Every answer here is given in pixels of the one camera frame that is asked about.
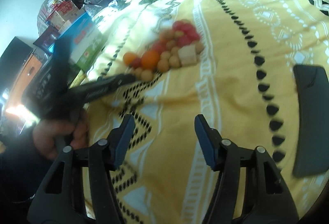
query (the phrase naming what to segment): tomato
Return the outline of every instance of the tomato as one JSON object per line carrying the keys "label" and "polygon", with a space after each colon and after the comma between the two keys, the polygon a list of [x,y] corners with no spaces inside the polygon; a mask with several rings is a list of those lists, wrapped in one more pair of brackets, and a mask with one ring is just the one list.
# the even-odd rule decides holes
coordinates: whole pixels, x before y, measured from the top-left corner
{"label": "tomato", "polygon": [[129,65],[130,67],[137,69],[142,66],[142,59],[140,57],[137,57],[133,60],[133,62]]}
{"label": "tomato", "polygon": [[182,21],[175,21],[174,24],[172,25],[172,29],[174,31],[180,31],[181,27],[184,25],[185,23]]}
{"label": "tomato", "polygon": [[192,41],[200,41],[200,35],[196,31],[189,31],[187,33],[187,36],[192,40]]}
{"label": "tomato", "polygon": [[167,51],[167,46],[165,41],[157,41],[153,44],[152,50],[157,51],[160,55],[164,52]]}
{"label": "tomato", "polygon": [[177,45],[179,47],[187,46],[187,45],[190,45],[191,43],[192,43],[192,40],[187,35],[180,37],[177,41]]}
{"label": "tomato", "polygon": [[191,32],[191,31],[196,32],[195,27],[194,27],[192,24],[190,24],[190,23],[185,23],[185,24],[183,24],[183,25],[180,27],[180,30],[183,31],[183,32],[185,32],[185,33],[188,33],[188,32]]}

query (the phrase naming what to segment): metal screw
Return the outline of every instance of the metal screw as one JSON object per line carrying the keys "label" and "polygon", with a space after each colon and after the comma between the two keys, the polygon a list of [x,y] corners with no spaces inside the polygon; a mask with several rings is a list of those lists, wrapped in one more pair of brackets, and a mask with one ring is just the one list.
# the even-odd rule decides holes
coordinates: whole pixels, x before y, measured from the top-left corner
{"label": "metal screw", "polygon": [[99,141],[97,141],[97,144],[99,146],[104,146],[107,144],[107,140],[106,139],[100,139]]}
{"label": "metal screw", "polygon": [[222,140],[222,144],[225,146],[230,146],[231,145],[231,141],[229,139],[223,139]]}
{"label": "metal screw", "polygon": [[260,152],[260,153],[265,153],[266,152],[265,148],[262,147],[262,146],[258,146],[257,151]]}
{"label": "metal screw", "polygon": [[69,153],[71,150],[72,150],[72,147],[71,147],[71,146],[65,146],[65,147],[63,148],[63,152],[64,152],[64,153]]}

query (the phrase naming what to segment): patterned tablecloth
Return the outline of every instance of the patterned tablecloth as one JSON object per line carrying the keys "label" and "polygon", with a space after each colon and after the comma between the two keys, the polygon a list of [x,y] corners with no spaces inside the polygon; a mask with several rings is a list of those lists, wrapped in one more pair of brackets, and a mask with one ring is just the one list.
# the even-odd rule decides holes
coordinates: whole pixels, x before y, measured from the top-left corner
{"label": "patterned tablecloth", "polygon": [[[197,114],[240,147],[264,146],[282,169],[302,217],[329,173],[292,175],[299,130],[292,67],[319,64],[329,72],[329,0],[139,1],[98,14],[99,29],[109,39],[89,79],[125,72],[124,53],[142,53],[175,20],[191,20],[205,50],[196,66],[156,74],[151,83],[122,87],[90,105],[90,144],[107,137],[125,113],[135,117],[126,159],[111,173],[124,218],[140,224],[201,223],[218,174],[206,165],[197,141]],[[267,112],[268,105],[278,111]],[[87,171],[84,183],[90,205]],[[235,216],[241,213],[243,185]]]}

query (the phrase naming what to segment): cardboard box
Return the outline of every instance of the cardboard box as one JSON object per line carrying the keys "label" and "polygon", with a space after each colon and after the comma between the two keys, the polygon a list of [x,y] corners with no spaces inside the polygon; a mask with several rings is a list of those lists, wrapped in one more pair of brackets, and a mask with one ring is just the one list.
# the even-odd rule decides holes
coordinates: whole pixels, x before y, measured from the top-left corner
{"label": "cardboard box", "polygon": [[84,13],[70,0],[62,2],[47,18],[47,22],[53,25],[57,30],[65,24],[66,21],[75,21]]}
{"label": "cardboard box", "polygon": [[63,38],[68,41],[68,46],[71,49],[71,60],[84,72],[87,72],[93,65],[98,53],[107,41],[107,37],[98,30],[86,12],[58,39]]}

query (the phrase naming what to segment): black dot pattern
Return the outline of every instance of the black dot pattern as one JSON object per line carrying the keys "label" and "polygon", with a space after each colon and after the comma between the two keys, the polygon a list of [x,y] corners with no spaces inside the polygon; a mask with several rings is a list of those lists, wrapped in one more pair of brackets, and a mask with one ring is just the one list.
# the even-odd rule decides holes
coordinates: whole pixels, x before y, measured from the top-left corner
{"label": "black dot pattern", "polygon": [[[226,12],[230,9],[230,7],[224,2],[224,0],[216,0],[224,9]],[[232,12],[234,16],[231,16],[231,19],[234,21],[234,23],[238,26],[239,30],[241,30],[242,35],[244,35],[244,39],[247,41],[247,46],[251,48],[251,54],[254,56],[254,64],[257,67],[256,71],[256,78],[260,83],[258,84],[258,91],[262,94],[262,99],[264,102],[269,102],[274,99],[274,95],[267,94],[266,92],[269,90],[270,85],[263,82],[264,79],[266,79],[267,72],[263,68],[263,65],[265,63],[265,57],[259,55],[261,52],[256,47],[258,45],[257,41],[255,40],[255,37],[253,34],[251,34],[250,29],[244,26],[244,22],[239,18],[238,15],[235,14],[235,12]],[[276,132],[279,130],[283,122],[279,120],[272,119],[273,116],[275,116],[279,112],[279,106],[272,103],[266,105],[266,112],[269,117],[271,117],[271,120],[269,122],[269,128],[272,132]],[[272,136],[272,142],[275,146],[279,146],[284,142],[285,138],[283,136],[279,136],[276,133]],[[275,151],[272,158],[275,162],[280,162],[284,158],[284,154],[280,151]]]}

